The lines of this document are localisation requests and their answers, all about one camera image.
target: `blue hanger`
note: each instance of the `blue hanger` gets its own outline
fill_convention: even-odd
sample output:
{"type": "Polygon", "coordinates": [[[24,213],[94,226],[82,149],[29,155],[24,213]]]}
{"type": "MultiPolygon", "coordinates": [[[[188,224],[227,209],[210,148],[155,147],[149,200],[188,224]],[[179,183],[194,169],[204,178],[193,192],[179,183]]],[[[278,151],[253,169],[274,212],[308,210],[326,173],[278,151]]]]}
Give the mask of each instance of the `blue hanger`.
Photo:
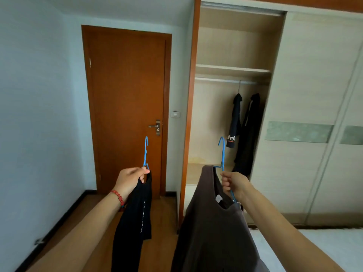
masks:
{"type": "Polygon", "coordinates": [[[149,165],[146,163],[146,153],[147,153],[146,146],[149,146],[148,137],[145,137],[145,154],[144,154],[144,164],[143,164],[143,166],[146,166],[149,169],[149,165]]]}
{"type": "MultiPolygon", "coordinates": [[[[225,142],[224,142],[224,137],[221,136],[221,138],[219,139],[219,142],[218,142],[218,146],[221,144],[221,141],[223,142],[223,149],[222,149],[222,162],[221,162],[221,166],[215,166],[216,168],[222,168],[222,171],[224,171],[224,151],[225,151],[225,142]]],[[[233,191],[231,190],[230,191],[230,194],[233,198],[233,201],[234,202],[237,202],[236,201],[236,198],[234,197],[234,194],[233,194],[233,191]]]]}

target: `light switch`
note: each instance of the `light switch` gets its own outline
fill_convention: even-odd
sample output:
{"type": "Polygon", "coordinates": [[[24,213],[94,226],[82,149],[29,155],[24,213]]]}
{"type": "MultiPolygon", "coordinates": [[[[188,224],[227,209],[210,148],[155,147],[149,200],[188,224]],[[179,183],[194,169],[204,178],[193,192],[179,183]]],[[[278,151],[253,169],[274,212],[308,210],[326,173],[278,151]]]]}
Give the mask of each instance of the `light switch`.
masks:
{"type": "Polygon", "coordinates": [[[180,118],[180,112],[177,112],[177,111],[171,112],[171,117],[172,118],[180,118]]]}

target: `dark brown shirt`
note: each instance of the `dark brown shirt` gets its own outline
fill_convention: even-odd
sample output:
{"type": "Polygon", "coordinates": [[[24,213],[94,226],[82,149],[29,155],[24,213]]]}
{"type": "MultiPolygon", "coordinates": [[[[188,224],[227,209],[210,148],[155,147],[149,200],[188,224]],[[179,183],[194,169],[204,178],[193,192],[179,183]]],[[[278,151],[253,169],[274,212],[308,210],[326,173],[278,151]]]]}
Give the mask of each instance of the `dark brown shirt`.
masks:
{"type": "Polygon", "coordinates": [[[180,228],[171,271],[268,271],[240,204],[223,193],[213,166],[202,169],[180,228]]]}

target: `bracelet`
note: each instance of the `bracelet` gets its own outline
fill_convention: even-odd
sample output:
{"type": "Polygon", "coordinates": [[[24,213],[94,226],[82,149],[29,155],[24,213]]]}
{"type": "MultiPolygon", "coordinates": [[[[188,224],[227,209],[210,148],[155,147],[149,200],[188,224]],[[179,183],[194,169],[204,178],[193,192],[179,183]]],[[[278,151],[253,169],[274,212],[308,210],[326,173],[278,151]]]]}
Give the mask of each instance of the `bracelet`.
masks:
{"type": "Polygon", "coordinates": [[[123,203],[122,196],[119,194],[119,192],[117,192],[116,190],[112,190],[111,193],[114,193],[116,196],[118,196],[118,200],[121,203],[121,208],[123,208],[124,207],[124,203],[123,203]]]}

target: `wardrobe sliding door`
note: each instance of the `wardrobe sliding door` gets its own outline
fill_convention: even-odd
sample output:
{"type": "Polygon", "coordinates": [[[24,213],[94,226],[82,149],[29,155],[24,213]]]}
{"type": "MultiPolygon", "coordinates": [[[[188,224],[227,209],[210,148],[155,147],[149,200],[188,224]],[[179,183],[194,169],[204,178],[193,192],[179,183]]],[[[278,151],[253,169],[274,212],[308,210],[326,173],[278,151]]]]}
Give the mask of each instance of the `wardrobe sliding door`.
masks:
{"type": "Polygon", "coordinates": [[[313,202],[308,224],[363,225],[362,68],[360,68],[360,72],[313,202]]]}
{"type": "Polygon", "coordinates": [[[292,223],[305,222],[362,37],[347,18],[286,16],[251,182],[292,223]]]}

